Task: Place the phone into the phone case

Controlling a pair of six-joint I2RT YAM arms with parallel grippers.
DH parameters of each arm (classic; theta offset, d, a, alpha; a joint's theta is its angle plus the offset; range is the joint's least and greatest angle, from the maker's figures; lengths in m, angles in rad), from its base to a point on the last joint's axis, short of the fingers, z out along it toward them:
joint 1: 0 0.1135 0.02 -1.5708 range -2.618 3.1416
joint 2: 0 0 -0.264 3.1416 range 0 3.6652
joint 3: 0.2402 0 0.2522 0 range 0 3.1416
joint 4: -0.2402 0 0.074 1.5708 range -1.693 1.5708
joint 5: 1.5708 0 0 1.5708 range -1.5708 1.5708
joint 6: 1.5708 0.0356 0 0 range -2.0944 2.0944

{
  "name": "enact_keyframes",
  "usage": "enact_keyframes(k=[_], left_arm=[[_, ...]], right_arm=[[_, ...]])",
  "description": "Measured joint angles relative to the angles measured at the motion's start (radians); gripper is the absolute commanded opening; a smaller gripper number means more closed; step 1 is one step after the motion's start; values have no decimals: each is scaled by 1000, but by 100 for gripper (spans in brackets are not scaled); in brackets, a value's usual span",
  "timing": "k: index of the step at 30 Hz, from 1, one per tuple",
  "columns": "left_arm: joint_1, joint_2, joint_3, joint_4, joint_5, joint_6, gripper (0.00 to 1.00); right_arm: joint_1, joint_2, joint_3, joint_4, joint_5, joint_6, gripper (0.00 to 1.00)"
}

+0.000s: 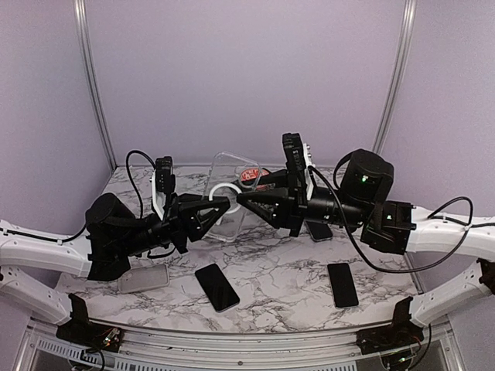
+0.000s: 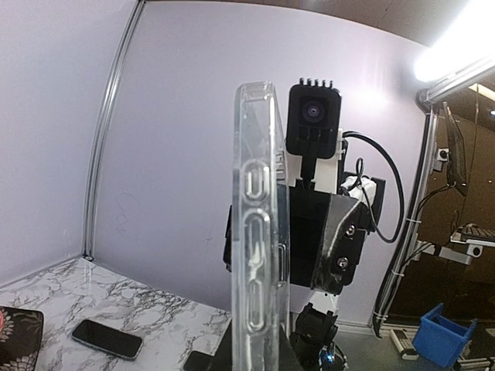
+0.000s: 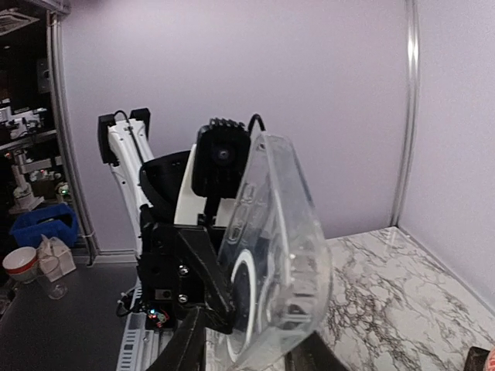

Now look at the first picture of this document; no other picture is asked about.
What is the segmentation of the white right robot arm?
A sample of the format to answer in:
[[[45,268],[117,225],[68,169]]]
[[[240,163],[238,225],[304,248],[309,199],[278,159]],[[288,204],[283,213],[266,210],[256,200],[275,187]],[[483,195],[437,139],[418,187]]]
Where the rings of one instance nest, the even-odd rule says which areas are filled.
[[[440,206],[434,211],[410,203],[387,200],[394,167],[379,155],[358,149],[340,160],[346,171],[340,182],[316,186],[320,172],[290,151],[283,181],[271,189],[243,192],[237,203],[276,229],[298,236],[303,221],[340,226],[347,233],[361,231],[360,240],[386,254],[443,252],[475,257],[465,271],[432,291],[406,298],[395,305],[383,339],[399,346],[414,329],[494,293],[494,219],[472,213],[457,216]]]

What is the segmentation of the black phone silver edge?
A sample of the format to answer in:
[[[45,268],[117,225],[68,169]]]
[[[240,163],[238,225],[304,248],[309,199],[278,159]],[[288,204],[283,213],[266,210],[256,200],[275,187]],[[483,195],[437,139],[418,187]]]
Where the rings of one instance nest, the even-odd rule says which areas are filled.
[[[226,311],[240,303],[240,298],[217,264],[195,271],[200,287],[216,312]]]

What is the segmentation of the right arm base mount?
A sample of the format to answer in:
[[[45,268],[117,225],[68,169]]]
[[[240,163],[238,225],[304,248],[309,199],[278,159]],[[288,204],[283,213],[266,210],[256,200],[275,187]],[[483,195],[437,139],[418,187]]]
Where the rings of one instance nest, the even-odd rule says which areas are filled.
[[[356,333],[356,344],[363,355],[384,352],[424,340],[423,325],[411,321],[410,306],[413,297],[399,301],[389,325],[362,329]]]

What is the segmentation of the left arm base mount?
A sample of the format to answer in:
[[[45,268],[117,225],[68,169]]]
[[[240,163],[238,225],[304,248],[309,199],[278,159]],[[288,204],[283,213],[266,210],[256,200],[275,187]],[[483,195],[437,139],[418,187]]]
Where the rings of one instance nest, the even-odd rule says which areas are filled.
[[[69,294],[68,298],[71,303],[70,320],[57,327],[56,337],[78,345],[117,353],[121,347],[123,330],[92,322],[85,301],[75,294]]]

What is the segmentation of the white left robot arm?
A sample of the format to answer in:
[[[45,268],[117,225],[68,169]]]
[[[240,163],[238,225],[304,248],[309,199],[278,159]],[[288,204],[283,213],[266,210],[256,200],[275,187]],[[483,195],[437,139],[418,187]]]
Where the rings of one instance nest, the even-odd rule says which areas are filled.
[[[75,237],[44,237],[2,223],[1,262],[115,281],[130,270],[130,257],[168,246],[186,253],[187,244],[201,240],[229,208],[224,196],[172,194],[162,216],[139,219],[116,195],[105,193],[86,212],[85,227]]]

